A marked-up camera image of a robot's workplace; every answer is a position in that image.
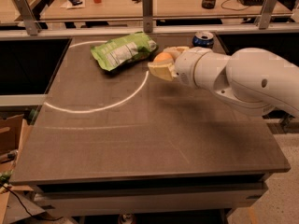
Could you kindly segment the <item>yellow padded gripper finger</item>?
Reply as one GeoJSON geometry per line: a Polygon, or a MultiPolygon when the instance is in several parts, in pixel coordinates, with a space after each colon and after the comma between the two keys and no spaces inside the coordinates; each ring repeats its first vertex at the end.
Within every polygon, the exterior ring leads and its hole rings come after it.
{"type": "Polygon", "coordinates": [[[178,46],[178,47],[168,47],[164,49],[164,52],[169,53],[172,58],[175,60],[181,53],[188,50],[187,46],[178,46]]]}
{"type": "Polygon", "coordinates": [[[177,77],[175,66],[172,62],[148,63],[149,71],[160,79],[173,81],[177,77]]]}

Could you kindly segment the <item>white rounded gripper body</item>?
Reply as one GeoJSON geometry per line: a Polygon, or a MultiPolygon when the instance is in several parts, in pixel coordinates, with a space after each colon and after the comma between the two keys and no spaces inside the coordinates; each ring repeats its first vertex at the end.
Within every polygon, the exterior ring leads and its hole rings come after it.
{"type": "Polygon", "coordinates": [[[175,60],[177,80],[192,88],[196,88],[194,72],[199,60],[211,52],[211,49],[194,47],[183,51],[175,60]]]}

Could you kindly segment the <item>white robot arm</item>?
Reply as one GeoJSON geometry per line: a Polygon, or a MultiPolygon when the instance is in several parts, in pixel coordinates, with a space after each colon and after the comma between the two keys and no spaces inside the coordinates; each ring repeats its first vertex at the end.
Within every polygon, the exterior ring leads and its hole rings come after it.
{"type": "Polygon", "coordinates": [[[246,115],[263,116],[278,108],[299,116],[299,67],[265,49],[225,55],[201,47],[171,47],[148,68],[160,79],[206,89],[246,115]]]}

